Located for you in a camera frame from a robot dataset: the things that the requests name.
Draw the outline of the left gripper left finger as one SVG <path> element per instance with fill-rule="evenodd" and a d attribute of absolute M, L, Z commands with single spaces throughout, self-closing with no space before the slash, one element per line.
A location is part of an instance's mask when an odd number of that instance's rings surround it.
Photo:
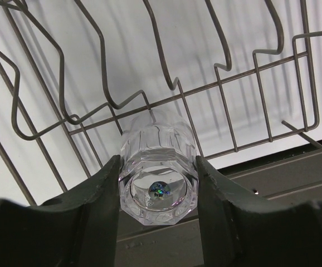
<path fill-rule="evenodd" d="M 120 156 L 39 206 L 0 199 L 0 266 L 113 266 Z"/>

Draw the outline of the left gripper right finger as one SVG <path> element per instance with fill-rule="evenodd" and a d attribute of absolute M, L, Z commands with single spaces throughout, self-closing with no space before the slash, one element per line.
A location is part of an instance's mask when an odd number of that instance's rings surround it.
<path fill-rule="evenodd" d="M 196 163 L 205 266 L 322 266 L 322 200 L 281 205 Z"/>

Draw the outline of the small clear faceted glass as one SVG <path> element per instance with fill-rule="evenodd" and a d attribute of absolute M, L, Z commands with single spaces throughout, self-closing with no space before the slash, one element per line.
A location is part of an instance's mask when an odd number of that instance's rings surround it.
<path fill-rule="evenodd" d="M 123 132 L 120 207 L 145 226 L 174 225 L 197 207 L 196 142 L 173 111 L 147 110 Z"/>

